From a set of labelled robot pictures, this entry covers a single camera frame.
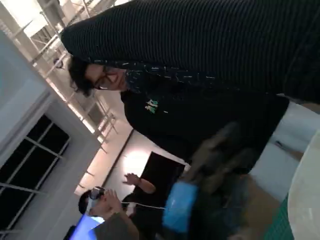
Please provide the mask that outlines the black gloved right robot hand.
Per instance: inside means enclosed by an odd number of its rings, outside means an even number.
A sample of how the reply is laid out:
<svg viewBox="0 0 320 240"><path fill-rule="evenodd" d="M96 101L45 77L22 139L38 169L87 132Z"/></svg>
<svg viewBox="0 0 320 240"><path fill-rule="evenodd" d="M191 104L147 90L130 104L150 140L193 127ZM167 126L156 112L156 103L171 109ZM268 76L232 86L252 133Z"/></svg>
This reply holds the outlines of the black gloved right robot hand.
<svg viewBox="0 0 320 240"><path fill-rule="evenodd" d="M73 56L133 77L320 101L317 0L132 0L60 39Z"/></svg>

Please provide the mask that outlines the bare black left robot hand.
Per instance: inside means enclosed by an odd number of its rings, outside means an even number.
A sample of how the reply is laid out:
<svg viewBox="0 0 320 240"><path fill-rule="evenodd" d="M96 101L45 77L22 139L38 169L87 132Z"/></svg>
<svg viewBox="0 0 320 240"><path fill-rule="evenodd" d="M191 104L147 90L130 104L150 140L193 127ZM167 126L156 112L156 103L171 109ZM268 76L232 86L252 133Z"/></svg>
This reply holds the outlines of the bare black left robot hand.
<svg viewBox="0 0 320 240"><path fill-rule="evenodd" d="M171 188L162 217L165 239L253 239L245 216L246 168L255 159L237 122L205 140L192 155L189 170Z"/></svg>

